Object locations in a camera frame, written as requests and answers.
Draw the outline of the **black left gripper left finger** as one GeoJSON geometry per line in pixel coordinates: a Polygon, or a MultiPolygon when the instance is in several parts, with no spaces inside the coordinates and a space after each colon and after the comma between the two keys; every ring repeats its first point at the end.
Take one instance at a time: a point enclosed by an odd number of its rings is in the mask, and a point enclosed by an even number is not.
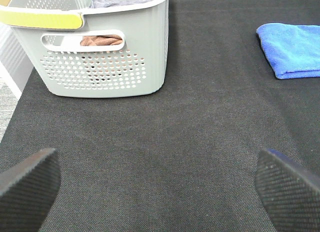
{"type": "Polygon", "coordinates": [[[0,175],[0,230],[38,232],[61,186],[55,148],[42,149],[0,175]]]}

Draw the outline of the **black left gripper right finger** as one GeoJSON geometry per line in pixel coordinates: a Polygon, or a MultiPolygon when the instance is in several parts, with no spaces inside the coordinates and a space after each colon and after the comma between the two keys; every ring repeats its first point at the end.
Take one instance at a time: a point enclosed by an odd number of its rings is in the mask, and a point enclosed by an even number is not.
{"type": "Polygon", "coordinates": [[[274,149],[258,154],[254,187],[278,232],[320,230],[320,178],[274,149]]]}

